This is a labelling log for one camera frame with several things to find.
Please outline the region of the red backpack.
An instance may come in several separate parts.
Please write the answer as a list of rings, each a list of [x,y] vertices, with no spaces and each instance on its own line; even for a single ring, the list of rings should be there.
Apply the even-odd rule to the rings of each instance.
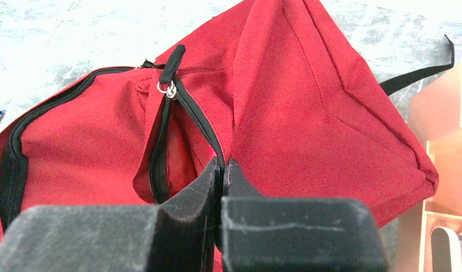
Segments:
[[[455,65],[378,82],[320,1],[242,1],[154,62],[89,72],[0,133],[0,243],[36,206],[160,205],[218,159],[264,197],[352,198],[378,229],[439,175],[390,101]]]

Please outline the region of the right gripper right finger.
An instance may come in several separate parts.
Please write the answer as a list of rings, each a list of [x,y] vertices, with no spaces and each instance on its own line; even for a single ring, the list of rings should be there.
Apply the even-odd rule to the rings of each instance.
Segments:
[[[388,270],[376,221],[361,201],[264,197],[234,159],[224,187],[224,271]]]

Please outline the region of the white stapler in organizer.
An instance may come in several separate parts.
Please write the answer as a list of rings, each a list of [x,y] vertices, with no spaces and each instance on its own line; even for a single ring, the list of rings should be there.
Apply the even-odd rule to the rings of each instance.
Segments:
[[[432,271],[462,272],[462,232],[436,227],[431,232]]]

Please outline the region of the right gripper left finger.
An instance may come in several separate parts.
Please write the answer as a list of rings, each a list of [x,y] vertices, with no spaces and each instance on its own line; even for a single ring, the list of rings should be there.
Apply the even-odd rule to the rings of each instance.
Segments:
[[[36,206],[0,245],[0,271],[212,271],[217,224],[209,161],[160,205]]]

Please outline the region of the orange plastic file organizer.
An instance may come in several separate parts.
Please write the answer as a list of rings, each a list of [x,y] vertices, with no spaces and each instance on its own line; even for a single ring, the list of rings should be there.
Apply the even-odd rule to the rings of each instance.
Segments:
[[[395,271],[432,271],[431,232],[462,232],[462,63],[416,94],[408,125],[439,174],[433,197],[399,217]]]

